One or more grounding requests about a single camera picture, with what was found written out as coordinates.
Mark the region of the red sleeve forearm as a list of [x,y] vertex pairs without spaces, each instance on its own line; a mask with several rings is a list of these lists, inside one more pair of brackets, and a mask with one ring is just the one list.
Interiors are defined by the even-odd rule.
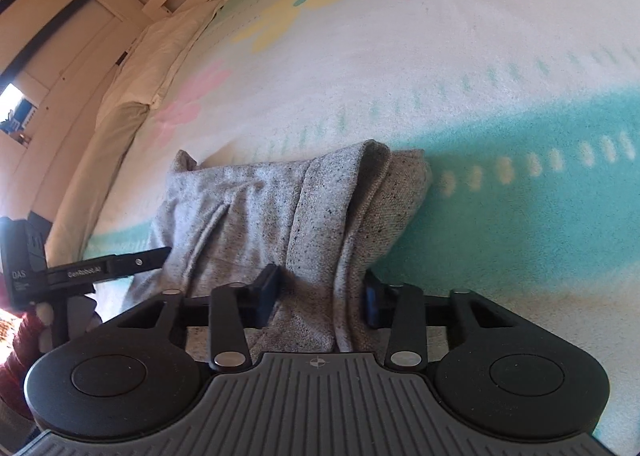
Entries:
[[1,363],[1,402],[12,413],[28,420],[32,420],[32,412],[26,403],[24,381],[35,361],[50,348],[47,335],[52,320],[53,312],[47,303],[38,303],[22,312],[12,349]]

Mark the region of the left hand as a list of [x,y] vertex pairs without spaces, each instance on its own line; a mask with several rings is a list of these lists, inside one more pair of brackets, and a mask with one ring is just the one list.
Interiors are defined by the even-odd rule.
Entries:
[[87,296],[74,296],[54,303],[40,302],[35,312],[44,327],[38,337],[38,349],[42,354],[102,324],[96,312],[96,300]]

